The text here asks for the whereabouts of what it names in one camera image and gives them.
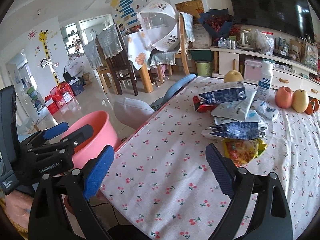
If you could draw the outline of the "left hand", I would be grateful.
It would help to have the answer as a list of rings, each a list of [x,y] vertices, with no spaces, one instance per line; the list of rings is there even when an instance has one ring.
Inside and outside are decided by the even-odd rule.
[[[33,198],[15,190],[5,196],[5,204],[8,217],[19,226],[27,229]]]

